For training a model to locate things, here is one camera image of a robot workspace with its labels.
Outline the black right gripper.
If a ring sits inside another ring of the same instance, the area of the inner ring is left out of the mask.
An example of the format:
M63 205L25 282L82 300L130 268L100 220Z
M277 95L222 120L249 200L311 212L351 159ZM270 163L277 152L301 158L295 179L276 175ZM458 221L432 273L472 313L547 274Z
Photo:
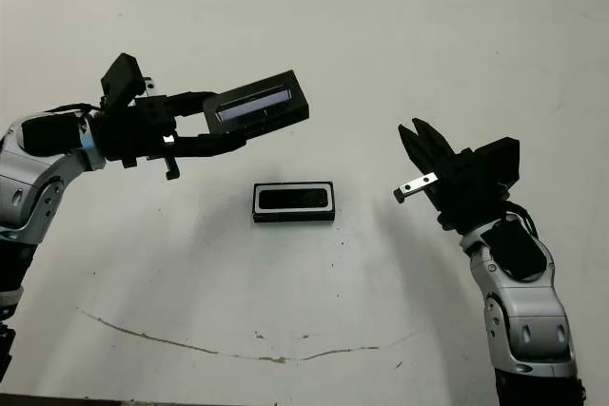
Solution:
M503 191L484 159L467 148L456 154L441 133L428 122L412 119L415 132L398 126L410 161L422 176L393 191L398 203L424 192L439 212L445 231L472 231L503 217Z

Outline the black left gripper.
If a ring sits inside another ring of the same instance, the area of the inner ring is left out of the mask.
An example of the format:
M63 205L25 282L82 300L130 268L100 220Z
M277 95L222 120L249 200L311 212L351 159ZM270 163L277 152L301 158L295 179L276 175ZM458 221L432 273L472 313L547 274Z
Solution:
M142 96L132 103L113 111L107 107L97 115L97 146L106 160L119 161L124 168L131 168L142 157L149 161L162 159L167 167L166 179L170 181L179 177L174 157L213 157L246 145L246 138L238 133L201 134L175 140L174 117L203 113L206 101L218 93L188 91L166 96L156 93L152 77L145 77L144 84ZM170 145L172 156L166 151Z

